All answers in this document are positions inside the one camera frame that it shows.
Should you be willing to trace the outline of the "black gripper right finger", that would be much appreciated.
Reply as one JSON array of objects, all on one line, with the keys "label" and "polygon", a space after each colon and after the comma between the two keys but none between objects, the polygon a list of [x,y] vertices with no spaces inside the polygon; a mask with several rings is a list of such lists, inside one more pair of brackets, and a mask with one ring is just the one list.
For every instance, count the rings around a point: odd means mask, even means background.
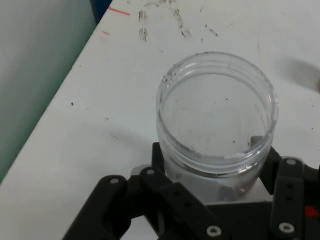
[{"label": "black gripper right finger", "polygon": [[320,169],[271,148],[259,175],[272,195],[271,240],[320,238]]}]

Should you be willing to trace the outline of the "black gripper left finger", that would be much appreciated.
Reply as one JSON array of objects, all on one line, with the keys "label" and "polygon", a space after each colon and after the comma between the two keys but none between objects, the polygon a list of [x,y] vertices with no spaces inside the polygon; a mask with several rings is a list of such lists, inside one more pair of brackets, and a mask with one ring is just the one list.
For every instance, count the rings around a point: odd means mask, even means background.
[{"label": "black gripper left finger", "polygon": [[66,240],[119,240],[145,217],[160,240],[228,240],[230,231],[181,183],[164,172],[158,143],[151,166],[125,178],[101,178],[66,231]]}]

